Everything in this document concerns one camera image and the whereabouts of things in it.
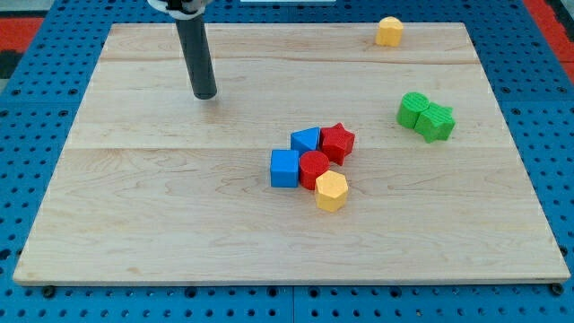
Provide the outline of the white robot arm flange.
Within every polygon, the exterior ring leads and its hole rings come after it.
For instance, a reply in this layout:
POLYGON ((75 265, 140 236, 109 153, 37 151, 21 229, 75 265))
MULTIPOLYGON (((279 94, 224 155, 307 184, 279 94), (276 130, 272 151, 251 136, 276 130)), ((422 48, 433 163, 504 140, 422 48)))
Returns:
POLYGON ((147 4, 176 20, 192 20, 203 15, 213 0, 147 0, 147 4))

